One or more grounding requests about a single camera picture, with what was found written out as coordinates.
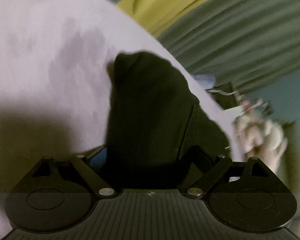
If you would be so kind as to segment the black pants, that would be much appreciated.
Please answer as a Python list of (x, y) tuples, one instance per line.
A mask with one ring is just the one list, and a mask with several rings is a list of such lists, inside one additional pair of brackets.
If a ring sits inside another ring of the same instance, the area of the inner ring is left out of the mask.
[(196, 166), (229, 156), (227, 136), (169, 61), (145, 51), (119, 54), (113, 86), (106, 159), (113, 184), (124, 189), (179, 187), (200, 177)]

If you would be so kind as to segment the beige plush toy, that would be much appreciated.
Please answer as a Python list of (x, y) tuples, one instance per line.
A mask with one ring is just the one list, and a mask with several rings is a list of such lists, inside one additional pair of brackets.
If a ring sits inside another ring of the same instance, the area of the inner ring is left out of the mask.
[(246, 159), (261, 159), (277, 173), (288, 140), (282, 126), (270, 119), (260, 119), (252, 114), (243, 114), (234, 121), (237, 138)]

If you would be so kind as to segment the grey-green curtain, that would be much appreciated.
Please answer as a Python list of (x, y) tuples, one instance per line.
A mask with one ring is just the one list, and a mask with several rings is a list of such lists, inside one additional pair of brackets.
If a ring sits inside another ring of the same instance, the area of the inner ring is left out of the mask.
[(251, 92), (300, 70), (300, 0), (208, 0), (155, 38), (191, 74)]

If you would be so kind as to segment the lavender bed cover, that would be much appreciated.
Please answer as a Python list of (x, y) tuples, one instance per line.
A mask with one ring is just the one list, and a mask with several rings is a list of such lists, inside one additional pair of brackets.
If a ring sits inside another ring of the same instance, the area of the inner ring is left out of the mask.
[(178, 68), (242, 160), (232, 117), (145, 29), (110, 0), (0, 0), (0, 239), (4, 199), (43, 156), (66, 158), (104, 143), (110, 65), (150, 51)]

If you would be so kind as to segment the blue cloth by bed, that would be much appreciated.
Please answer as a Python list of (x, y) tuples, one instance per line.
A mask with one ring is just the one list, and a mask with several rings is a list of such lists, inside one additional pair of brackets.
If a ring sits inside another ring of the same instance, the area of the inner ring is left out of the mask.
[(192, 77), (204, 89), (212, 89), (215, 86), (215, 76), (212, 74), (193, 74)]

